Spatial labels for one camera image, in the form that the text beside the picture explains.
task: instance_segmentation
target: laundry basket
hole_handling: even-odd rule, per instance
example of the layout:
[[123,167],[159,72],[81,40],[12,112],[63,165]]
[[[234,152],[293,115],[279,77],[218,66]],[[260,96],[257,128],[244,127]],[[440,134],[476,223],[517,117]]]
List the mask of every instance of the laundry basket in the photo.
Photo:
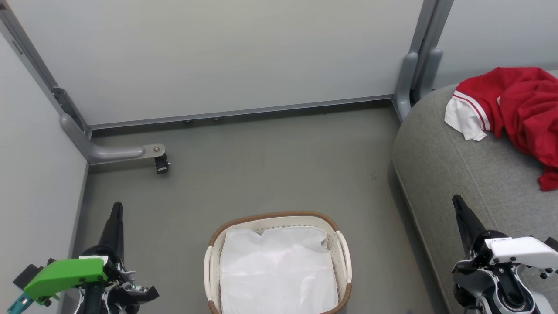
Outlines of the laundry basket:
[[335,222],[328,216],[318,212],[277,212],[229,221],[217,229],[211,237],[209,247],[205,252],[204,284],[205,295],[208,298],[209,308],[212,314],[221,314],[222,312],[219,285],[221,267],[219,262],[221,260],[221,250],[225,243],[227,231],[232,229],[251,229],[258,234],[262,234],[268,229],[293,226],[318,227],[328,234],[328,249],[331,252],[331,259],[333,261],[339,300],[335,308],[322,314],[335,314],[345,307],[349,301],[352,290],[351,278],[353,276],[353,271],[347,242]]

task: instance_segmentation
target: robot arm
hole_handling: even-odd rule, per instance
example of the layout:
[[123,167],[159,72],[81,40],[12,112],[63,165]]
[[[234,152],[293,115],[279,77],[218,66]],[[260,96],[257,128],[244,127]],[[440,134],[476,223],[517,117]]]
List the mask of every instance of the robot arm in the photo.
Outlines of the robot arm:
[[556,240],[513,239],[486,230],[461,196],[454,196],[453,203],[465,251],[465,259],[452,271],[456,300],[481,314],[554,314],[548,300],[527,289],[519,273],[531,269],[540,272],[542,279],[556,274]]
[[134,271],[124,267],[123,207],[117,202],[105,224],[99,244],[85,250],[79,259],[50,259],[45,267],[29,265],[13,283],[23,294],[8,309],[20,314],[33,302],[49,306],[57,293],[76,288],[81,314],[136,314],[140,305],[159,297],[155,287],[136,285]]

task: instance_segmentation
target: metal frame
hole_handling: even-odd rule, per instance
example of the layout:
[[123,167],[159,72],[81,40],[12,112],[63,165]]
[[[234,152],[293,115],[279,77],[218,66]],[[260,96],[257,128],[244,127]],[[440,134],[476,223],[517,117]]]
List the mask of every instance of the metal frame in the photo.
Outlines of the metal frame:
[[418,53],[417,69],[412,80],[413,100],[415,102],[432,91],[434,78],[444,53],[436,46],[448,20],[453,2],[454,0],[438,0],[434,7],[432,18]]
[[393,106],[397,112],[399,120],[403,122],[411,111],[411,82],[415,73],[419,55],[408,53],[403,58],[403,64],[397,78],[395,94],[393,95]]
[[[0,0],[0,20],[4,22],[8,31],[13,36],[12,44],[16,48],[16,51],[19,52],[20,58],[28,60],[42,81],[45,82],[49,91],[53,94],[60,93],[60,90],[63,91],[63,89],[58,86],[49,69],[46,67],[45,62],[42,60],[37,49],[35,49],[31,40],[27,37],[25,30],[19,21],[17,21],[16,16],[13,14],[13,11],[10,9],[6,0]],[[79,114],[79,111],[74,107],[74,103],[69,99],[68,94],[65,91],[63,94],[63,103],[59,102],[59,98],[55,95],[55,98],[59,103],[58,107],[62,107],[64,112],[70,114],[72,118],[76,119],[76,123],[80,126],[80,128],[85,133],[88,133],[90,129],[87,126],[87,123],[85,123],[85,120]]]
[[155,158],[156,164],[157,161],[165,164],[164,168],[158,165],[157,172],[168,171],[169,163],[166,161],[166,149],[163,144],[108,148],[92,143],[90,141],[91,128],[75,108],[68,93],[56,83],[6,0],[0,0],[0,21],[3,22],[0,25],[0,31],[8,38],[8,41],[12,42],[14,51],[60,114],[62,128],[89,165]]
[[[403,119],[407,116],[408,112],[411,109],[411,99],[410,99],[411,88],[415,86],[417,77],[419,77],[419,71],[421,70],[421,68],[423,68],[423,65],[425,63],[429,64],[425,62],[426,61],[425,58],[422,57],[422,54],[424,54],[422,52],[425,51],[426,49],[425,47],[437,43],[437,40],[439,39],[441,34],[441,28],[443,28],[443,24],[445,23],[445,19],[447,18],[447,15],[443,17],[443,15],[441,15],[439,12],[440,11],[443,12],[444,8],[447,6],[446,5],[447,3],[450,3],[449,8],[451,8],[451,3],[453,3],[453,0],[424,0],[423,1],[421,12],[418,16],[417,25],[415,27],[415,33],[411,41],[409,53],[403,58],[403,64],[400,70],[400,75],[397,80],[395,93],[393,95],[380,95],[380,96],[373,96],[373,97],[343,99],[338,101],[325,101],[325,102],[295,104],[295,105],[278,106],[278,107],[270,107],[270,108],[207,113],[202,115],[154,118],[154,119],[116,122],[116,123],[103,123],[103,124],[91,125],[91,126],[88,126],[85,123],[84,119],[79,114],[79,111],[75,108],[67,91],[65,91],[64,89],[58,86],[56,80],[54,79],[54,77],[48,70],[47,66],[41,59],[39,53],[33,46],[31,40],[25,34],[23,27],[17,21],[16,16],[9,8],[9,5],[6,3],[6,0],[0,0],[0,19],[6,24],[9,32],[14,37],[13,44],[16,50],[20,52],[22,58],[28,59],[28,62],[38,73],[39,77],[45,82],[50,92],[55,96],[55,99],[59,104],[59,106],[55,106],[55,107],[57,107],[56,109],[59,111],[59,113],[61,113],[60,112],[60,107],[61,107],[64,113],[68,114],[74,119],[76,126],[79,129],[83,130],[85,134],[90,136],[91,130],[112,129],[116,127],[148,125],[154,123],[166,123],[166,122],[175,122],[175,121],[187,121],[187,120],[196,120],[202,118],[218,118],[223,116],[246,115],[251,113],[283,111],[283,110],[309,108],[309,107],[332,106],[337,104],[347,104],[347,103],[389,99],[392,97],[393,97],[393,104],[395,106],[397,114],[400,120],[403,121]],[[436,29],[436,27],[434,26],[440,23],[440,21],[437,20],[436,16],[442,17],[443,23],[441,23],[439,34],[433,35],[432,29],[433,28]],[[95,153],[91,153],[90,151],[89,153],[87,153],[88,151],[89,149],[84,148],[84,150],[82,151],[84,156],[86,156],[86,154],[89,154],[88,160],[89,159],[97,160],[96,159],[97,157],[95,157]],[[131,152],[125,150],[122,151],[121,153],[123,155],[127,155],[130,154]],[[107,157],[104,157],[102,160],[104,160],[103,163],[111,162],[109,161],[111,159],[110,158],[107,159]]]
[[379,100],[391,99],[391,98],[393,98],[393,94],[351,98],[351,99],[341,99],[335,101],[289,104],[285,106],[276,106],[276,107],[267,107],[267,108],[255,108],[255,109],[225,111],[225,112],[216,112],[216,113],[202,113],[200,115],[153,118],[153,119],[115,122],[115,123],[103,123],[97,125],[90,125],[89,127],[92,130],[104,130],[104,129],[114,129],[118,127],[150,125],[156,123],[168,123],[168,122],[177,122],[177,121],[190,121],[190,120],[199,120],[199,119],[207,119],[207,118],[217,119],[217,118],[230,117],[230,116],[251,115],[253,113],[265,113],[265,112],[276,112],[276,111],[284,111],[284,110],[314,108],[314,107],[337,106],[337,105],[358,103],[358,102],[379,101]]
[[60,124],[90,165],[113,163],[124,160],[157,158],[165,154],[166,149],[163,144],[110,148],[93,144],[82,132],[74,119],[67,113],[60,116]]

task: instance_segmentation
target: gray fabric upholstery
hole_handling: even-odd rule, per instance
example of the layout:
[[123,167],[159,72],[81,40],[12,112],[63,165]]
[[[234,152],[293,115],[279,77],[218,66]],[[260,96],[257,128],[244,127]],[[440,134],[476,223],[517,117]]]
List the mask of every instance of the gray fabric upholstery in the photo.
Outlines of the gray fabric upholstery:
[[[402,124],[393,147],[393,163],[452,313],[462,313],[452,294],[451,270],[463,258],[451,198],[461,194],[488,229],[511,237],[558,239],[558,191],[542,192],[537,178],[543,166],[519,152],[508,138],[492,133],[480,142],[444,122],[455,86],[430,93]],[[558,276],[523,276],[558,312]]]

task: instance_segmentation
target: basket handle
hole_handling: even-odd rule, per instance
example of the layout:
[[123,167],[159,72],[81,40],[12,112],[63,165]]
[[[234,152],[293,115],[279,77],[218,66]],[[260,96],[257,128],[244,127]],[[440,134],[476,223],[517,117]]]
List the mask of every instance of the basket handle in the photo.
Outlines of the basket handle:
[[213,247],[210,245],[208,250],[205,251],[205,258],[204,258],[204,287],[205,287],[205,296],[208,298],[208,301],[212,301],[213,298],[211,296],[211,281],[209,278],[209,260],[211,259],[211,250]]
[[350,283],[351,280],[353,280],[353,266],[350,261],[349,246],[347,245],[345,236],[343,236],[341,231],[338,230],[335,233],[337,233],[339,241],[341,241],[341,247],[343,248],[343,257],[345,257],[345,267],[347,268],[347,283]]

